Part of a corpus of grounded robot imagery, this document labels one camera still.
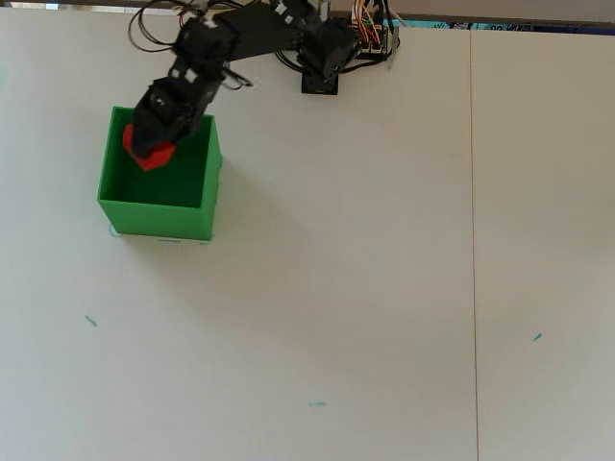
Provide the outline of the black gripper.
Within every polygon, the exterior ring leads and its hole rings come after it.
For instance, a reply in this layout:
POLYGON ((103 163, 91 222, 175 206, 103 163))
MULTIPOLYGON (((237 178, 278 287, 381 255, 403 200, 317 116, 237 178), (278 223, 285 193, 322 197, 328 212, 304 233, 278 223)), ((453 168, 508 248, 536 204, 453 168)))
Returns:
POLYGON ((159 150, 174 150, 173 140, 194 130, 221 84, 221 78, 154 80, 135 107, 129 151, 148 158, 159 150))

